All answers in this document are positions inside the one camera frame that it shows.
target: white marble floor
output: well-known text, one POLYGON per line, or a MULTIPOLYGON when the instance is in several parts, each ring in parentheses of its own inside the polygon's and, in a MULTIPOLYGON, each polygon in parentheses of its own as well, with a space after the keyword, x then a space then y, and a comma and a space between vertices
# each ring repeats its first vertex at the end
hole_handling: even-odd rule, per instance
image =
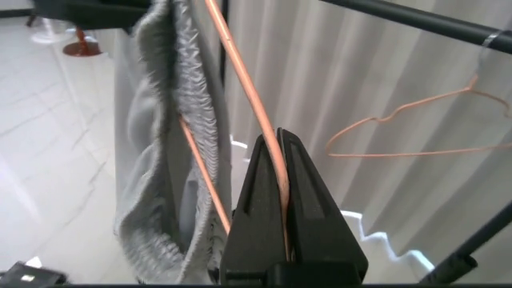
MULTIPOLYGON (((135 283, 112 233, 114 65, 35 44, 24 21, 0 19, 0 270, 39 257, 74 283, 135 283)), ((234 206, 245 153, 234 142, 234 206)), ((360 217, 346 219, 370 260, 366 282, 424 275, 414 255, 394 258, 384 238, 360 233, 360 217)))

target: gray curtain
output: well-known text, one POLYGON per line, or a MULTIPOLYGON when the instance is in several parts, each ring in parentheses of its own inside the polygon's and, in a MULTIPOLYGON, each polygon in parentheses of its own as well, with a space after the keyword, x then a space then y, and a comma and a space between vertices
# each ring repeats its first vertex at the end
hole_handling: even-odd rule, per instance
MULTIPOLYGON (((402 5, 494 27, 510 27, 508 0, 402 0, 402 5)), ((204 23, 211 25, 208 15, 204 23)), ((420 250, 438 264, 512 199, 512 152, 428 158, 335 159, 332 134, 369 116, 464 87, 480 48, 313 0, 230 2, 229 25, 272 123, 305 143, 339 206, 362 213, 366 235, 386 232, 393 250, 420 250)), ((211 27, 213 44, 218 43, 211 27)), ((226 64, 234 140, 261 133, 226 64)), ((512 101, 512 56, 486 51, 477 88, 512 101)), ((397 153, 512 141, 503 107, 467 94, 370 123, 334 145, 339 153, 397 153)), ((511 282, 512 229, 478 250, 480 267, 461 282, 511 282)))

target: curtain fold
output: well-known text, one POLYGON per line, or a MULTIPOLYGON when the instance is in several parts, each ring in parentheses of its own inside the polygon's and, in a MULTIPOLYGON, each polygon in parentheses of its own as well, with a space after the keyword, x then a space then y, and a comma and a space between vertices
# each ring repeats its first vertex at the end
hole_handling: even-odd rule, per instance
MULTIPOLYGON (((512 26, 512 2, 401 0, 401 5, 498 28, 512 26)), ((218 36, 204 10, 212 49, 218 36)), ((360 119, 463 88, 480 47, 311 0, 230 1, 229 25, 270 120, 304 142, 340 208, 362 213, 365 234, 386 232, 393 250, 420 250, 440 263, 512 200, 512 152, 422 158, 329 158, 325 144, 360 119)), ((486 51, 479 90, 512 102, 512 56, 486 51)), ((234 140, 261 133, 229 59, 226 97, 234 140)), ((464 94, 368 123, 333 145, 339 153, 400 153, 512 141, 503 106, 464 94)), ((512 229, 474 256, 461 282, 510 282, 512 229)))

